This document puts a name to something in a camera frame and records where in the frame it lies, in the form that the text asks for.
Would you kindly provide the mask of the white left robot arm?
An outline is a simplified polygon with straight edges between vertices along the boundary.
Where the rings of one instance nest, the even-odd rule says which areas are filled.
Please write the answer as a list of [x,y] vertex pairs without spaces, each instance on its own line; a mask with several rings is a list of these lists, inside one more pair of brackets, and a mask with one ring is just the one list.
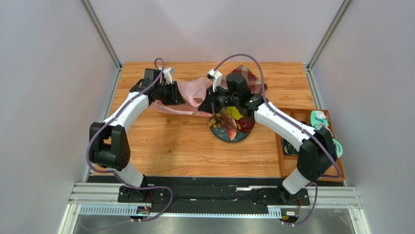
[[94,122],[89,129],[90,142],[86,150],[89,166],[98,165],[101,173],[113,173],[120,181],[134,189],[141,188],[145,176],[130,161],[128,130],[150,105],[157,100],[164,105],[180,105],[182,98],[174,70],[147,68],[144,76],[129,91],[123,104],[103,122]]

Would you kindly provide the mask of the fake watermelon slice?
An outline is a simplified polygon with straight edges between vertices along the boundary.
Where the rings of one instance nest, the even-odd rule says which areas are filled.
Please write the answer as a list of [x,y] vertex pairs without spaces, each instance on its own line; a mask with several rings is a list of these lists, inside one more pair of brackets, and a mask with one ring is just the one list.
[[227,129],[227,133],[228,133],[230,141],[233,141],[235,137],[237,136],[238,129],[237,128]]

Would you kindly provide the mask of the yellow green fake mango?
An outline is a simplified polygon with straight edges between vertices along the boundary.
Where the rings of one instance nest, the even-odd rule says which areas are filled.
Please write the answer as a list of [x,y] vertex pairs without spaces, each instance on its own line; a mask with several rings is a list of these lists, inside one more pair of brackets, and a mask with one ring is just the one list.
[[230,114],[230,116],[236,121],[244,117],[242,114],[240,114],[236,107],[228,107],[227,111]]

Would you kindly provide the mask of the fake grape bunch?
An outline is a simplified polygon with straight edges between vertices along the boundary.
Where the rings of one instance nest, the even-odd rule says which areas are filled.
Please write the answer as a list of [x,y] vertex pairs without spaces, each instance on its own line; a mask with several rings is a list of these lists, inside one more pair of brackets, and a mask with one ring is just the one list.
[[213,114],[208,126],[213,128],[226,128],[233,132],[237,132],[238,130],[237,123],[231,116],[231,111],[228,109],[222,109],[220,112]]

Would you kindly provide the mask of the red fake apple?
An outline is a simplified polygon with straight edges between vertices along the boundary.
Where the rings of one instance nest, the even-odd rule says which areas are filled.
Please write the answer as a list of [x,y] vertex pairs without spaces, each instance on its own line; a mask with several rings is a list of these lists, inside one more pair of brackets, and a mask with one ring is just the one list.
[[240,132],[250,133],[255,126],[255,121],[249,117],[242,117],[237,122],[237,127]]

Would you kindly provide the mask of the pink plastic bag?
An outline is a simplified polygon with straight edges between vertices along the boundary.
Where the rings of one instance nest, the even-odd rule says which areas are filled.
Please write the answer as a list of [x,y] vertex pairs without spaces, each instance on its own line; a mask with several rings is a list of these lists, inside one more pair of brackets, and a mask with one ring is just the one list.
[[211,117],[212,114],[198,110],[198,107],[205,100],[207,88],[210,87],[211,84],[212,83],[207,78],[198,78],[191,81],[177,81],[179,92],[185,100],[185,104],[167,106],[157,100],[151,104],[150,107],[165,114]]

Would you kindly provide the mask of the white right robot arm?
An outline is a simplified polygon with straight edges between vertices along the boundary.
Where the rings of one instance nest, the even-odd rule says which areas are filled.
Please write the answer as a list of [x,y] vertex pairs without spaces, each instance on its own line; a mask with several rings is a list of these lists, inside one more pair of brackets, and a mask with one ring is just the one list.
[[256,123],[268,127],[288,141],[298,151],[296,169],[283,181],[283,195],[295,195],[311,182],[323,177],[341,156],[332,133],[326,127],[316,129],[295,120],[268,101],[255,94],[241,73],[226,77],[227,88],[220,87],[222,74],[211,70],[207,78],[212,85],[198,107],[212,114],[213,126],[227,127],[229,134],[250,133]]

